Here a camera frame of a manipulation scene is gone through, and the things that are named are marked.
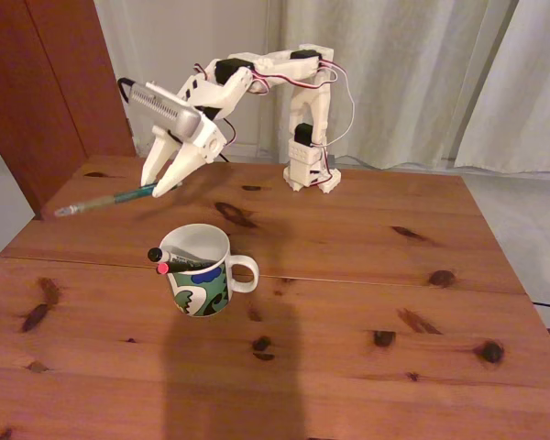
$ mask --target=black marker cap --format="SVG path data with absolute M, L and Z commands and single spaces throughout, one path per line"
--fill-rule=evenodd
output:
M 163 257 L 163 251 L 159 249 L 158 247 L 152 247 L 147 254 L 148 259 L 150 259 L 153 263 L 156 263 Z

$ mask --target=green pen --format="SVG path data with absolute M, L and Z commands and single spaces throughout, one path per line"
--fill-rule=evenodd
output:
M 64 217 L 66 215 L 76 215 L 86 211 L 91 211 L 93 209 L 110 206 L 112 204 L 123 204 L 124 202 L 130 202 L 131 200 L 140 199 L 141 197 L 147 197 L 153 194 L 153 190 L 156 185 L 157 183 L 151 183 L 150 185 L 141 186 L 133 191 L 119 192 L 117 194 L 98 197 L 97 199 L 92 199 L 87 202 L 72 204 L 55 211 L 55 216 Z

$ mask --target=black marker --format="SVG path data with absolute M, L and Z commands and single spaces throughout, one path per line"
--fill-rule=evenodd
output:
M 159 275 L 166 275 L 174 272 L 187 272 L 189 270 L 202 270 L 212 267 L 215 262 L 209 263 L 178 263 L 170 261 L 168 263 L 161 263 L 157 266 L 157 273 Z
M 201 261 L 199 259 L 194 259 L 194 258 L 182 257 L 181 255 L 177 255 L 177 254 L 174 254 L 173 252 L 169 252 L 169 250 L 163 250 L 160 247 L 152 247 L 148 251 L 147 257 L 153 263 L 173 262 L 173 263 L 186 263 L 186 264 L 188 264 L 188 263 L 208 262 L 208 261 Z

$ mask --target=robotic arm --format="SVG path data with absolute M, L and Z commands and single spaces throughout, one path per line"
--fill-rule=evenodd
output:
M 181 144 L 178 155 L 153 191 L 160 197 L 205 163 L 212 163 L 230 142 L 214 121 L 224 119 L 235 109 L 245 93 L 266 94 L 270 87 L 291 83 L 289 143 L 290 166 L 284 179 L 299 191 L 318 185 L 329 193 L 340 182 L 340 172 L 329 170 L 325 131 L 330 106 L 330 83 L 337 74 L 332 70 L 334 51 L 314 45 L 299 50 L 284 50 L 268 55 L 233 54 L 226 60 L 213 60 L 205 69 L 196 65 L 177 94 L 154 82 L 146 84 L 119 80 L 123 96 L 131 107 L 151 117 L 155 141 L 143 167 L 141 185 L 153 183 L 165 162 Z M 312 82 L 301 80 L 312 79 Z M 130 84 L 124 94 L 121 84 Z M 313 125 L 303 122 L 305 109 L 312 114 Z

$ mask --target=mug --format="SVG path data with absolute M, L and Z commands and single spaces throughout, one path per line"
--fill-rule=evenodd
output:
M 230 255 L 230 240 L 226 233 L 212 225 L 195 224 L 173 229 L 159 247 L 184 257 L 215 261 L 207 269 L 168 273 L 173 301 L 189 316 L 206 317 L 223 310 L 232 299 L 232 292 L 248 293 L 259 282 L 257 261 L 244 255 Z M 235 264 L 253 272 L 253 281 L 240 282 L 232 278 Z

